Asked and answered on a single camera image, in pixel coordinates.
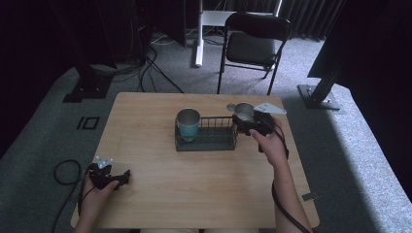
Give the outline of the dark pleated curtain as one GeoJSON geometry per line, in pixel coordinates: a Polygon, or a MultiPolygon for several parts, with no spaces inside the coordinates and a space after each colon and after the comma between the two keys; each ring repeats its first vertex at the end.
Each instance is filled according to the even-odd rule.
{"type": "Polygon", "coordinates": [[[278,16],[292,24],[292,38],[325,40],[346,0],[281,0],[278,16]]]}

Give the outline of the black folding chair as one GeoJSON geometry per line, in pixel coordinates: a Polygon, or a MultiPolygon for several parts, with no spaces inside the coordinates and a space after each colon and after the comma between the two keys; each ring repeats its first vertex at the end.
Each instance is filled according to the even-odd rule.
{"type": "Polygon", "coordinates": [[[273,15],[234,13],[224,23],[223,49],[217,93],[221,92],[226,66],[264,71],[264,80],[273,71],[267,94],[276,78],[283,48],[292,33],[288,19],[273,15]]]}

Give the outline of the dark green wire basket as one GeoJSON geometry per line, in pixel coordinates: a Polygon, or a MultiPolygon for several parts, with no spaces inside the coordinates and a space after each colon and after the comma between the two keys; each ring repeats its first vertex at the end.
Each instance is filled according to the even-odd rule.
{"type": "Polygon", "coordinates": [[[236,126],[231,116],[203,116],[197,135],[187,142],[175,122],[176,151],[234,150],[237,143],[236,126]]]}

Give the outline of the teal metal cup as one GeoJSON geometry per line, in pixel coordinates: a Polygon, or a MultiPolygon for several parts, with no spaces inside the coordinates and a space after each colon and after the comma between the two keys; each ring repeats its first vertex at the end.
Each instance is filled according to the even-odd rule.
{"type": "Polygon", "coordinates": [[[176,120],[182,139],[186,142],[193,141],[198,134],[200,113],[196,109],[185,108],[178,112],[176,120]]]}

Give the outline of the person's left hand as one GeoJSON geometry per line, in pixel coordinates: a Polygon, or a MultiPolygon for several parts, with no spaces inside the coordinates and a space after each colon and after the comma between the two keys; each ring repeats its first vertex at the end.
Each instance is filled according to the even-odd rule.
{"type": "Polygon", "coordinates": [[[80,220],[92,223],[97,220],[106,205],[111,193],[118,186],[118,181],[112,181],[103,189],[96,188],[89,177],[86,177],[84,191],[81,197],[80,220]]]}

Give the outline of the black metal stand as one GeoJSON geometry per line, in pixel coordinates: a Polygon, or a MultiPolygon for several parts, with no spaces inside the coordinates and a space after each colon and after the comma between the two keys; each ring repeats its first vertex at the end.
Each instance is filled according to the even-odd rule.
{"type": "Polygon", "coordinates": [[[69,16],[63,9],[63,1],[48,1],[59,23],[59,37],[79,74],[77,83],[65,95],[63,102],[81,103],[84,99],[105,99],[113,77],[98,75],[90,66],[69,16]]]}
{"type": "Polygon", "coordinates": [[[342,112],[342,107],[331,93],[333,85],[340,77],[343,61],[322,65],[315,62],[309,71],[309,78],[320,78],[317,85],[299,84],[297,89],[307,109],[331,110],[342,112]]]}

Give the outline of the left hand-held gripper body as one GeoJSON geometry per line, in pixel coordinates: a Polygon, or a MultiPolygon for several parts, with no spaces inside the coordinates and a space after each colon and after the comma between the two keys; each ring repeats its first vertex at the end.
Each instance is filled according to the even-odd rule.
{"type": "Polygon", "coordinates": [[[112,158],[107,159],[96,155],[95,161],[87,167],[90,180],[92,181],[93,185],[100,190],[104,189],[109,183],[113,181],[117,181],[118,183],[121,182],[121,175],[111,175],[112,163],[112,158]]]}

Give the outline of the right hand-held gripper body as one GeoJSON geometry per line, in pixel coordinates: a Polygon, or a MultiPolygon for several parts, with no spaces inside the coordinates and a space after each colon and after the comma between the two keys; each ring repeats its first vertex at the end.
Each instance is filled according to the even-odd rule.
{"type": "Polygon", "coordinates": [[[263,136],[271,134],[275,130],[272,114],[285,115],[287,113],[286,110],[267,102],[254,106],[254,110],[254,119],[251,121],[245,120],[248,129],[247,135],[250,134],[251,129],[256,130],[263,136]]]}

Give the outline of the person's right hand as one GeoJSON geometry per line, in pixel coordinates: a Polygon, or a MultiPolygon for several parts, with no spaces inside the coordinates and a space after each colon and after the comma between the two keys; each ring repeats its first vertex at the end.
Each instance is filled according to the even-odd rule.
{"type": "Polygon", "coordinates": [[[261,146],[268,162],[274,170],[284,169],[288,164],[286,156],[285,138],[282,130],[282,123],[277,118],[274,120],[274,130],[271,134],[261,135],[255,129],[250,130],[251,136],[261,146]]]}

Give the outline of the silver metal cup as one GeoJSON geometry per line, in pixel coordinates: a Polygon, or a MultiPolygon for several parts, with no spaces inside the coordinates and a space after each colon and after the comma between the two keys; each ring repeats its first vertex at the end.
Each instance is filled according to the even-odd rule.
{"type": "Polygon", "coordinates": [[[251,121],[254,119],[254,106],[249,103],[239,103],[234,108],[234,119],[251,121]]]}

